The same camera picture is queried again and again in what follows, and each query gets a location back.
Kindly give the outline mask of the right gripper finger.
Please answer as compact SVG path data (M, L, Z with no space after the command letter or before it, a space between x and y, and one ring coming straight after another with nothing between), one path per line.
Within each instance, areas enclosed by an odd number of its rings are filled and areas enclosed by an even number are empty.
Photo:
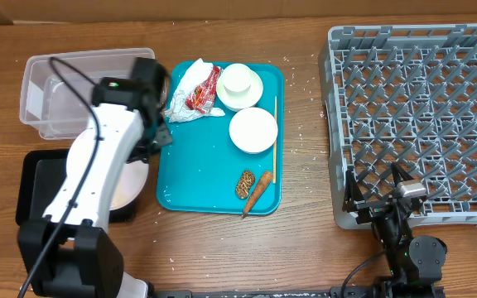
M359 189L357 180L354 177L352 170L345 172L345 191L344 191L344 205L355 205L358 202L363 202L364 197Z
M412 180L412 177L401 167L398 162L393 162L391 164L391 171L395 185L398 185L404 181Z

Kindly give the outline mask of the large white plate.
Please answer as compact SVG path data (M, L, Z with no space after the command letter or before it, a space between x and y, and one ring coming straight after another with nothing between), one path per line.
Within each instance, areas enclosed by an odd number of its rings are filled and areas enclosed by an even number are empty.
M72 143L65 163L66 175L80 178L87 166L94 147L95 131L84 130ZM111 211L118 211L132 203L147 181L149 165L142 161L125 164L113 192Z

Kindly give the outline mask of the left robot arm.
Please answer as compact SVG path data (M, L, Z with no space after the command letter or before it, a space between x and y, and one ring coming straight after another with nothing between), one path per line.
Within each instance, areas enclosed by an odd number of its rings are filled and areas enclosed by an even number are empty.
M110 206L123 167L171 144L161 100L168 73L155 59L137 58L128 79L104 77L91 99L91 152L83 170L68 173L39 219L24 221L17 242L27 277L18 293L44 297L154 297L149 281L127 274L108 236Z

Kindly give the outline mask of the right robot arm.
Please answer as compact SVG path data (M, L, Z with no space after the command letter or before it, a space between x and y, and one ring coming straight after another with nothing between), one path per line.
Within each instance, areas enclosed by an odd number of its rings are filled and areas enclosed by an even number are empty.
M358 265L340 289L338 297L443 297L444 289L435 283L442 278L447 246L439 238L413 236L408 218L427 199L426 187L410 176L398 163L391 164L394 189L386 199L364 198L353 171L345 172L342 210L357 214L358 224L370 224L373 236L383 250ZM385 257L389 276L377 277L368 287L348 286L351 278L368 264Z

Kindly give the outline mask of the orange carrot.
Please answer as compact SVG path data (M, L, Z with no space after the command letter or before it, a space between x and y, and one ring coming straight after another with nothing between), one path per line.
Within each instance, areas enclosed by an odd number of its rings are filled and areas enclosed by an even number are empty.
M252 194L249 196L248 201L243 209L242 218L245 218L253 206L257 203L258 199L262 196L267 187L272 183L272 172L265 171L257 184L255 185Z

